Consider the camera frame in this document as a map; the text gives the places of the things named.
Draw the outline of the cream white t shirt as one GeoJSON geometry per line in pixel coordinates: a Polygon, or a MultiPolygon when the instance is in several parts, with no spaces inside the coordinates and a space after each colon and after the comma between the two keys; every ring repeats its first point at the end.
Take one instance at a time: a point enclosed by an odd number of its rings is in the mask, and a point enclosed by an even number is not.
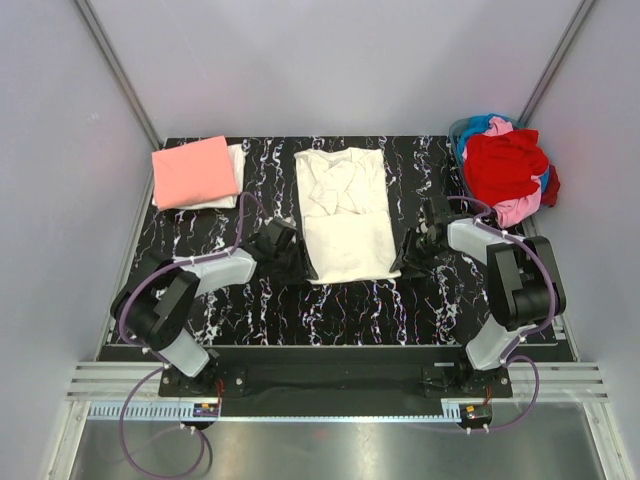
{"type": "Polygon", "coordinates": [[[347,148],[294,155],[303,237],[313,284],[400,276],[383,151],[347,148]]]}

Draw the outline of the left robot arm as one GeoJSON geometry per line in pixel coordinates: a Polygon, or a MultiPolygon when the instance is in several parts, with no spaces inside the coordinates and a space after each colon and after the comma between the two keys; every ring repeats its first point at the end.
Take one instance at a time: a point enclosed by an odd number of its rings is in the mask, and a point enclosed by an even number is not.
{"type": "Polygon", "coordinates": [[[213,254],[148,256],[115,296],[110,314],[122,338],[160,357],[177,370],[190,393],[203,396],[215,386],[217,359],[187,331],[192,304],[255,277],[284,285],[318,278],[306,243],[291,222],[272,219],[248,239],[213,254]]]}

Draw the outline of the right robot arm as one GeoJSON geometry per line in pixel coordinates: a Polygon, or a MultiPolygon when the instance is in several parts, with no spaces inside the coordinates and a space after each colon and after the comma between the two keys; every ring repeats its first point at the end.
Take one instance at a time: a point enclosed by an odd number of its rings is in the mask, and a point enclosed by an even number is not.
{"type": "Polygon", "coordinates": [[[454,212],[451,200],[435,196],[424,202],[424,220],[405,231],[391,270],[421,277],[447,252],[465,254],[486,267],[489,316],[464,345],[452,371],[434,384],[472,397],[499,379],[519,344],[564,312],[566,295],[548,239],[516,236],[486,224],[492,209],[479,200],[473,201],[480,209],[474,216],[454,212]]]}

